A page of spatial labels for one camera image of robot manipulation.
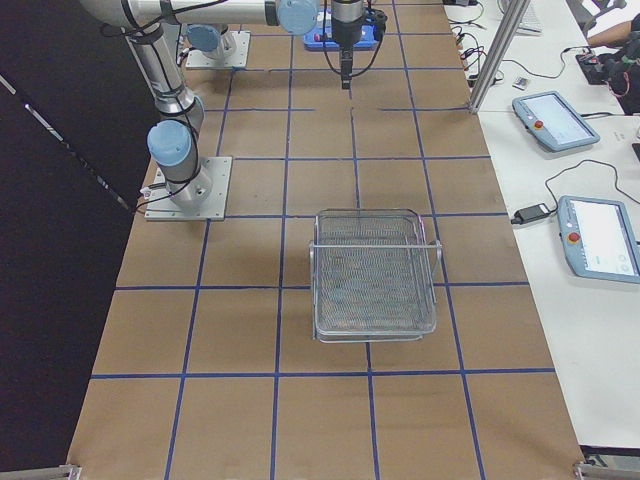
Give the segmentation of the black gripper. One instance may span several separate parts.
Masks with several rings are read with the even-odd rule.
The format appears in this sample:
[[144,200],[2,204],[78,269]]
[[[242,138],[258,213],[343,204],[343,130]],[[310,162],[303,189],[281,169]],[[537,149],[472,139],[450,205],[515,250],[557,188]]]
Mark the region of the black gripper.
[[331,2],[332,38],[340,49],[341,89],[350,89],[352,77],[352,47],[361,38],[361,1]]

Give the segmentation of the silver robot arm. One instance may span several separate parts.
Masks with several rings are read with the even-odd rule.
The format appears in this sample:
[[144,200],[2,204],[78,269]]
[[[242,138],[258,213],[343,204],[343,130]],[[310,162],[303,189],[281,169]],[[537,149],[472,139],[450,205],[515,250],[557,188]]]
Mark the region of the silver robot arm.
[[163,26],[211,27],[229,22],[279,26],[294,35],[315,25],[316,1],[83,1],[82,7],[105,28],[124,36],[154,97],[161,121],[147,134],[147,146],[164,178],[166,194],[157,202],[172,204],[188,220],[200,216],[215,200],[215,188],[228,193],[223,174],[228,157],[203,157],[198,138],[204,104],[188,88],[171,56]]
[[213,1],[197,5],[195,16],[189,20],[185,13],[177,17],[187,24],[187,38],[191,45],[211,58],[224,58],[233,51],[234,40],[226,33],[231,23],[279,26],[286,32],[302,36],[317,26],[317,16],[331,24],[331,39],[338,46],[341,88],[348,90],[353,71],[353,53],[361,38],[367,18],[362,1],[332,1],[322,7],[318,1]]

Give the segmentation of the person forearm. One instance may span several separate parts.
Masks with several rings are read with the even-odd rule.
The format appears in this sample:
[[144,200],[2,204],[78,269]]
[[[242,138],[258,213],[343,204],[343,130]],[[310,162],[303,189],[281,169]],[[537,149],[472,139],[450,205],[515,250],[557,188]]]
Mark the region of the person forearm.
[[607,28],[587,39],[587,45],[591,48],[608,47],[615,48],[623,45],[632,32],[633,22],[626,21]]

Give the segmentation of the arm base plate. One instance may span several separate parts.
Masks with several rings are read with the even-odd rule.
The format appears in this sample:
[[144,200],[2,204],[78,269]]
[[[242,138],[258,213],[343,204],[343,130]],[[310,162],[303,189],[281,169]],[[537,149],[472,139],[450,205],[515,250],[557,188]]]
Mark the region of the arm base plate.
[[167,198],[165,176],[156,168],[154,182],[160,187],[149,192],[144,218],[148,221],[223,221],[225,219],[233,159],[201,157],[194,180],[177,195]]
[[245,69],[248,61],[251,34],[248,31],[220,33],[208,25],[191,25],[187,39],[192,50],[188,53],[189,70]]

